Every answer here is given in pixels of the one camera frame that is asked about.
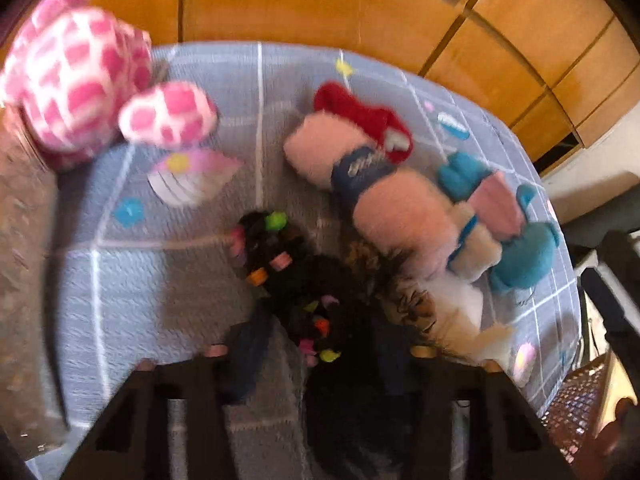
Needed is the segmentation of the wicker chair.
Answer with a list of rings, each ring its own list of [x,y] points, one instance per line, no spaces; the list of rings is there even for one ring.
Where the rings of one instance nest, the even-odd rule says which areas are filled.
[[[623,398],[637,400],[622,363],[608,351],[565,377],[541,420],[571,464],[584,443],[612,422]]]

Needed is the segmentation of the wooden wardrobe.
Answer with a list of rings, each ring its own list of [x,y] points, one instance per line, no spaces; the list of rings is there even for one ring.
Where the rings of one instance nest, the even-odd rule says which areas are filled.
[[[511,127],[531,158],[590,146],[639,99],[639,49],[604,0],[92,0],[157,44],[344,48],[438,82]]]

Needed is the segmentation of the blue plush doll pink dress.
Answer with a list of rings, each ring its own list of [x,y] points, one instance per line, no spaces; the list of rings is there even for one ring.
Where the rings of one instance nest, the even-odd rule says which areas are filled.
[[[498,264],[485,271],[493,292],[505,295],[536,286],[552,269],[560,233],[549,221],[532,221],[527,207],[535,189],[521,184],[512,190],[500,171],[476,158],[454,152],[437,171],[437,184],[452,206],[467,202],[502,246]]]

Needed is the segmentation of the brown satin scrunchie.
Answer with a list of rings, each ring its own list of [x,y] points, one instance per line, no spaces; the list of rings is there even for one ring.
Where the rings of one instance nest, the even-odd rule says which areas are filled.
[[[364,296],[376,301],[393,324],[413,326],[426,336],[437,321],[435,300],[417,280],[405,274],[411,252],[383,254],[364,240],[350,242],[345,262],[362,283]]]

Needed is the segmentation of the ornate silver tissue box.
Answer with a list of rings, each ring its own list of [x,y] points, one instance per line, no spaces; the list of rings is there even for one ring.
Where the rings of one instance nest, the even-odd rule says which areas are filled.
[[[1,429],[23,460],[66,435],[43,333],[57,195],[21,112],[2,108]]]

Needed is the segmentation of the grey checked bed sheet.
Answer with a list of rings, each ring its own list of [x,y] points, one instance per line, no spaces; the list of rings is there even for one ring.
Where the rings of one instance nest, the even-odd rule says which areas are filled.
[[[167,60],[167,79],[190,80],[213,97],[220,122],[205,145],[237,158],[240,170],[213,198],[171,207],[152,191],[148,174],[166,154],[119,144],[92,164],[58,177],[58,218],[48,310],[70,434],[62,448],[30,460],[38,479],[59,479],[94,420],[143,358],[182,361],[219,340],[250,313],[252,291],[232,271],[222,238],[244,212],[284,210],[326,254],[341,249],[340,211],[331,196],[296,176],[282,141],[310,113],[326,80],[340,80],[336,62],[354,70],[347,88],[382,104],[411,130],[408,164],[434,177],[445,155],[464,151],[504,173],[514,190],[536,188],[532,220],[556,221],[548,195],[518,138],[498,118],[445,87],[370,58],[333,49],[240,42],[182,44],[153,52]],[[452,116],[470,130],[460,140],[437,122]],[[536,348],[523,392],[541,415],[573,364],[580,307],[570,256],[561,238],[553,268],[534,289],[491,295],[487,278],[482,327],[514,329]],[[241,479],[327,479],[303,451],[298,421],[299,362],[276,328],[257,390],[230,408],[230,437]]]

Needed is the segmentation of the pink white giraffe plush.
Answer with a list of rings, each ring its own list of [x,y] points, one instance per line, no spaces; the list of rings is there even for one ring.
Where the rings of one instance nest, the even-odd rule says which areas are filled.
[[[190,81],[152,81],[152,41],[89,0],[40,0],[1,71],[1,101],[17,108],[37,153],[64,171],[116,136],[163,150],[200,144],[218,122]]]

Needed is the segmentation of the pink fluffy sock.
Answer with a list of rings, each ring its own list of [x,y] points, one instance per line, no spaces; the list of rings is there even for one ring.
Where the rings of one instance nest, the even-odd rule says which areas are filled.
[[[404,271],[445,271],[460,229],[451,202],[423,174],[390,162],[360,128],[336,115],[308,115],[283,143],[293,169],[338,198],[358,233],[380,252],[404,252]]]

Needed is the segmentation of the red sock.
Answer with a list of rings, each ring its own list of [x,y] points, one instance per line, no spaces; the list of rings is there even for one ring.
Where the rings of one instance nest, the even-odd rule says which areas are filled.
[[[314,94],[314,111],[331,113],[348,120],[375,142],[393,164],[411,155],[413,136],[394,110],[360,101],[336,81],[327,81]]]

